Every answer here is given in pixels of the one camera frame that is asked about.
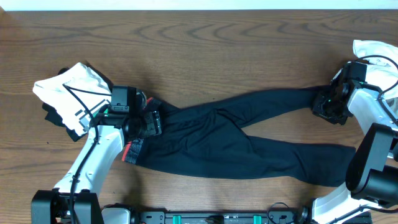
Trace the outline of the black leggings red waistband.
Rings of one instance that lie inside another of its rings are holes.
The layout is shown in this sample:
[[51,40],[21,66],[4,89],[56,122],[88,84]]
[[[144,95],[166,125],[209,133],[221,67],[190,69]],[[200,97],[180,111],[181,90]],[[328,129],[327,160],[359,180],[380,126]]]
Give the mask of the black leggings red waistband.
[[221,179],[289,176],[337,187],[345,181],[355,148],[339,144],[298,144],[248,136],[243,128],[309,108],[319,87],[248,93],[180,109],[149,99],[160,113],[159,135],[129,142],[123,161],[171,174]]

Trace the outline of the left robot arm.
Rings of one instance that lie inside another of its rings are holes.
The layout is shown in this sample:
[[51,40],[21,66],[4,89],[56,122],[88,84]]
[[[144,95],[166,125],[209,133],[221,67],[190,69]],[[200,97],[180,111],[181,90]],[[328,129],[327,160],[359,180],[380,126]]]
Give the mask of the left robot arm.
[[161,133],[158,111],[142,116],[98,113],[75,162],[52,190],[38,190],[31,201],[32,223],[139,223],[127,205],[101,208],[98,196],[115,158],[129,138]]

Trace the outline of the white garment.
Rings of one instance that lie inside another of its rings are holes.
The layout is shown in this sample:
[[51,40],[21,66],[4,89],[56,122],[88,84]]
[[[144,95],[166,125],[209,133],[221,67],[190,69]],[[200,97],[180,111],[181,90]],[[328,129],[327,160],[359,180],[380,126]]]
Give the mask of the white garment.
[[[368,66],[366,83],[362,86],[372,85],[379,88],[377,97],[385,100],[392,112],[397,114],[397,47],[375,40],[354,40],[353,53],[357,59],[347,63],[361,62]],[[341,69],[331,83],[338,82],[340,73]],[[351,87],[353,94],[356,87]]]

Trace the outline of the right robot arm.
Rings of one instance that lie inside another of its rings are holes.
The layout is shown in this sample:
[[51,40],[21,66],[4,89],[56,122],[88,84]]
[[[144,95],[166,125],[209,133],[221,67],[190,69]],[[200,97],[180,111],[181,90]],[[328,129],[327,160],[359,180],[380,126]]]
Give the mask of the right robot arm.
[[366,82],[339,84],[315,109],[322,118],[341,113],[354,116],[363,133],[346,171],[345,183],[303,208],[297,223],[361,223],[364,212],[397,213],[397,116],[386,103],[384,91]]

